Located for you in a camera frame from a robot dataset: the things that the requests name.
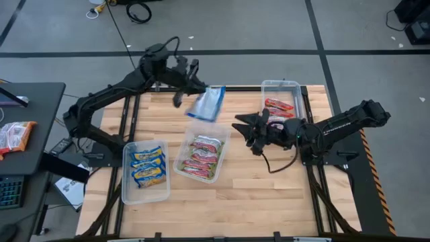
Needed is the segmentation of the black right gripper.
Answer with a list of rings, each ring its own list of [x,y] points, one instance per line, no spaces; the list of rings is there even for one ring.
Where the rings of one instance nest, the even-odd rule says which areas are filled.
[[[245,124],[233,123],[232,127],[242,134],[246,146],[251,149],[254,155],[260,156],[265,145],[287,146],[288,135],[285,128],[279,129],[277,127],[278,124],[283,126],[283,123],[275,122],[275,126],[267,124],[269,119],[267,108],[253,114],[238,114],[235,118]]]

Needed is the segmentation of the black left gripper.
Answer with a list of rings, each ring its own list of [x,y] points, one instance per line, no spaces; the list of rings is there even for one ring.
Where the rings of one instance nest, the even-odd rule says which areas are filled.
[[[182,98],[186,95],[195,95],[204,93],[207,85],[200,81],[197,74],[199,71],[199,60],[193,59],[187,69],[187,65],[177,65],[167,68],[167,84],[178,88],[173,96],[173,105],[179,108],[182,104]]]

